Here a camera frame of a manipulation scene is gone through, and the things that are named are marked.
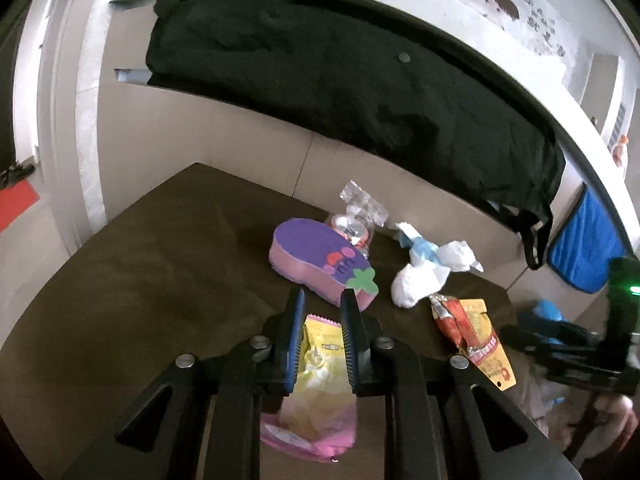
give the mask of pink sponge side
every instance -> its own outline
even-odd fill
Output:
[[[269,250],[269,261],[276,272],[288,280],[306,285],[329,303],[333,303],[335,306],[340,305],[340,295],[345,286],[319,267],[287,253],[275,239]],[[374,298],[374,294],[369,294],[364,290],[356,291],[356,300],[360,310],[366,309]]]

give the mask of screw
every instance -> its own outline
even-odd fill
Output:
[[[389,336],[381,335],[376,339],[376,346],[381,350],[391,350],[394,346],[396,346],[396,342]]]
[[[196,362],[196,358],[194,356],[191,354],[182,354],[175,360],[175,365],[178,368],[191,368],[194,362]]]
[[[464,370],[469,367],[469,359],[464,357],[463,355],[454,355],[451,359],[449,359],[451,366],[457,368],[458,370]]]
[[[271,344],[269,338],[265,335],[255,335],[251,338],[251,348],[262,350]]]

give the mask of black device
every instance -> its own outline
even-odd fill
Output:
[[[304,290],[294,287],[284,313],[267,319],[262,334],[227,355],[178,357],[63,479],[193,478],[211,396],[217,398],[204,478],[258,479],[260,401],[293,391],[304,298]],[[386,480],[580,478],[464,356],[419,356],[384,335],[378,320],[362,315],[351,289],[341,297],[340,324],[353,393],[385,397]]]
[[[640,383],[640,262],[615,258],[609,264],[609,314],[604,337],[566,321],[527,318],[528,330],[505,326],[503,344],[524,352],[546,368],[546,378],[592,392],[571,444],[572,460],[596,425],[598,394],[633,397]]]

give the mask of red mat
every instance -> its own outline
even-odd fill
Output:
[[[39,199],[27,180],[0,191],[0,233]]]

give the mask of black bag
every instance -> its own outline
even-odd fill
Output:
[[[155,10],[149,84],[386,158],[519,232],[527,265],[542,264],[564,170],[558,126],[477,54],[343,0],[158,0]]]

